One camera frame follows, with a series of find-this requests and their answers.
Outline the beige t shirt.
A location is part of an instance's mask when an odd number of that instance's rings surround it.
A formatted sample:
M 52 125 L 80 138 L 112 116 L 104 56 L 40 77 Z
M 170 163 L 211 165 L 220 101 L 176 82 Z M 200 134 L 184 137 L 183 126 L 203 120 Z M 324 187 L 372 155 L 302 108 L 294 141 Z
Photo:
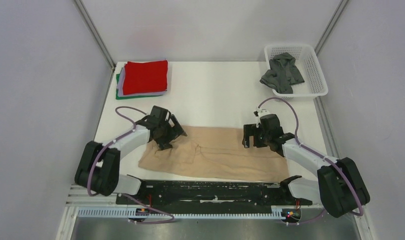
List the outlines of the beige t shirt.
M 243 131 L 229 127 L 184 126 L 186 135 L 160 150 L 151 141 L 138 162 L 142 169 L 192 178 L 281 182 L 287 161 L 268 147 L 244 148 Z

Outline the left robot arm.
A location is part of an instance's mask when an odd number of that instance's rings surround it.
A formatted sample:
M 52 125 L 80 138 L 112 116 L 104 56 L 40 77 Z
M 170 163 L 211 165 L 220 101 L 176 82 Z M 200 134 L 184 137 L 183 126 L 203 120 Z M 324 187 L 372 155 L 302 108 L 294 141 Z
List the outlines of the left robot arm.
M 143 203 L 148 197 L 147 189 L 141 186 L 143 181 L 121 174 L 121 160 L 152 141 L 161 151 L 171 149 L 173 140 L 187 134 L 169 110 L 156 105 L 149 114 L 131 123 L 130 129 L 110 141 L 92 140 L 85 145 L 74 182 L 86 188 L 91 197 L 128 194 L 134 203 Z

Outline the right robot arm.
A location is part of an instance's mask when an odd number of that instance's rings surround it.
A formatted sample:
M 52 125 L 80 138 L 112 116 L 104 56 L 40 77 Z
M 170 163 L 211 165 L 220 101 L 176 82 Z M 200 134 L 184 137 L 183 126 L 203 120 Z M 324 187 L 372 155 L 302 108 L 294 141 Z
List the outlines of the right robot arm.
M 294 175 L 281 181 L 279 198 L 283 203 L 305 199 L 321 204 L 335 218 L 345 214 L 364 215 L 363 206 L 371 197 L 351 158 L 338 159 L 312 149 L 298 139 L 297 133 L 284 132 L 275 114 L 256 112 L 255 115 L 257 123 L 243 126 L 243 147 L 269 148 L 316 176 L 316 180 L 309 180 Z

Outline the folded red t shirt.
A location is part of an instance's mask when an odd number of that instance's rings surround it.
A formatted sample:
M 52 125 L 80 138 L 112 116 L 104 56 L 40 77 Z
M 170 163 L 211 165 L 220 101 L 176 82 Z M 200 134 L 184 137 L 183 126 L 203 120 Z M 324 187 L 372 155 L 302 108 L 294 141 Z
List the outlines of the folded red t shirt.
M 168 61 L 128 62 L 124 66 L 124 95 L 164 92 L 168 89 Z

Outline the folded lavender t shirt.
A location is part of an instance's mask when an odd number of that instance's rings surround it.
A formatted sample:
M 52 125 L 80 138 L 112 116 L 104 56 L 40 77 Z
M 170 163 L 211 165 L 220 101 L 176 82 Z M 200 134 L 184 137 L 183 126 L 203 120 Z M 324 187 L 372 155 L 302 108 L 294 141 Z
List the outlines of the folded lavender t shirt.
M 117 76 L 117 86 L 116 86 L 116 89 L 119 90 L 120 96 L 135 95 L 135 94 L 130 94 L 130 95 L 124 95 L 124 94 L 123 94 L 122 87 L 123 87 L 123 83 L 124 83 L 124 80 L 125 80 L 125 69 L 124 69 L 125 65 L 121 68 L 120 73 L 119 73 L 118 76 Z

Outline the dark grey t shirt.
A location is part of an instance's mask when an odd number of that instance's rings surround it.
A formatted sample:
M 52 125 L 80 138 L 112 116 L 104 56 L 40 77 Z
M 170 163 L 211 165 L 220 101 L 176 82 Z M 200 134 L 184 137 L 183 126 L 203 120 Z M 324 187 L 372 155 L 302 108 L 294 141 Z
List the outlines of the dark grey t shirt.
M 279 94 L 293 94 L 294 85 L 305 83 L 305 80 L 296 66 L 296 59 L 284 52 L 268 60 L 270 69 L 260 78 L 259 82 Z

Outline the white plastic basket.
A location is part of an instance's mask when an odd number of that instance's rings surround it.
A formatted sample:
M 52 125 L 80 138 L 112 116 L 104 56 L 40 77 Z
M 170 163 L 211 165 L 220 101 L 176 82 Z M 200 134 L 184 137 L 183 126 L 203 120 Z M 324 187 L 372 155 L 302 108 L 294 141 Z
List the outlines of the white plastic basket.
M 303 83 L 292 87 L 292 94 L 278 93 L 272 90 L 273 94 L 287 100 L 308 100 L 316 97 L 325 96 L 329 89 L 318 61 L 316 53 L 312 46 L 304 43 L 271 43 L 264 47 L 266 65 L 269 68 L 269 60 L 274 56 L 289 53 L 295 58 L 295 65 L 300 71 Z

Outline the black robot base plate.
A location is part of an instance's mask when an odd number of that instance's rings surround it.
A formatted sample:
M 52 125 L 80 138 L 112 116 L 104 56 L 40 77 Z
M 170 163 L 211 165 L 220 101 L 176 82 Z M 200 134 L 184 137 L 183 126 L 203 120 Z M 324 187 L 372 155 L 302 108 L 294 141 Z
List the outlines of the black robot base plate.
M 170 214 L 268 214 L 272 206 L 311 206 L 274 182 L 145 180 L 138 201 Z

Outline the left aluminium corner post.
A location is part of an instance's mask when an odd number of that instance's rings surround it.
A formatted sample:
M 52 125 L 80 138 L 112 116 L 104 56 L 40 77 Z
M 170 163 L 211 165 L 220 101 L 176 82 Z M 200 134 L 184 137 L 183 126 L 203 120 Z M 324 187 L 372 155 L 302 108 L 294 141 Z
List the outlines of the left aluminium corner post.
M 99 47 L 101 53 L 104 56 L 104 59 L 106 60 L 107 64 L 110 66 L 111 70 L 114 70 L 116 67 L 116 63 L 112 57 L 112 55 L 109 53 L 109 50 L 104 43 L 103 38 L 101 37 L 94 21 L 91 18 L 91 15 L 89 14 L 84 2 L 82 0 L 73 0 L 73 3 L 75 4 L 79 14 L 81 15 L 85 25 L 87 26 L 88 30 L 90 31 L 94 41 L 96 42 L 97 46 Z

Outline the aluminium corner post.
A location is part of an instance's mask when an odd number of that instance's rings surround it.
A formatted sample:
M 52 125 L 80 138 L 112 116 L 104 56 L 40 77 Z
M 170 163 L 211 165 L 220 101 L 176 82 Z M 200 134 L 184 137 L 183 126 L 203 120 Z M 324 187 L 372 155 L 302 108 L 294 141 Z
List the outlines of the aluminium corner post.
M 339 1 L 339 4 L 338 4 L 337 8 L 335 9 L 331 19 L 329 20 L 329 22 L 328 22 L 326 28 L 324 29 L 324 31 L 323 31 L 317 45 L 314 48 L 315 54 L 317 56 L 321 53 L 324 45 L 326 44 L 327 40 L 329 39 L 330 35 L 332 34 L 336 24 L 340 20 L 341 15 L 345 11 L 345 9 L 346 9 L 349 2 L 350 2 L 349 0 L 340 0 Z
M 112 55 L 109 53 L 109 50 L 104 43 L 103 38 L 101 37 L 94 21 L 91 18 L 91 15 L 89 14 L 84 2 L 82 0 L 73 0 L 73 3 L 75 4 L 79 14 L 81 15 L 85 25 L 87 26 L 88 30 L 90 31 L 94 41 L 96 42 L 97 46 L 99 47 L 101 53 L 104 56 L 104 59 L 106 60 L 107 64 L 110 66 L 111 70 L 114 70 L 116 67 L 116 63 L 112 57 Z

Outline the right aluminium corner post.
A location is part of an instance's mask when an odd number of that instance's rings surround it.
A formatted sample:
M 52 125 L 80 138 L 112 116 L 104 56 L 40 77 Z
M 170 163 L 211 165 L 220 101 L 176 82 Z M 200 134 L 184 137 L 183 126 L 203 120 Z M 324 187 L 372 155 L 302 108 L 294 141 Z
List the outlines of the right aluminium corner post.
M 328 22 L 326 28 L 324 29 L 324 31 L 323 31 L 317 45 L 314 48 L 315 54 L 317 56 L 321 53 L 324 45 L 326 44 L 327 40 L 329 39 L 330 35 L 332 34 L 336 24 L 340 20 L 341 15 L 345 11 L 345 9 L 346 9 L 349 2 L 350 2 L 349 0 L 340 0 L 339 1 L 339 4 L 338 4 L 337 8 L 335 9 L 331 19 L 329 20 L 329 22 Z

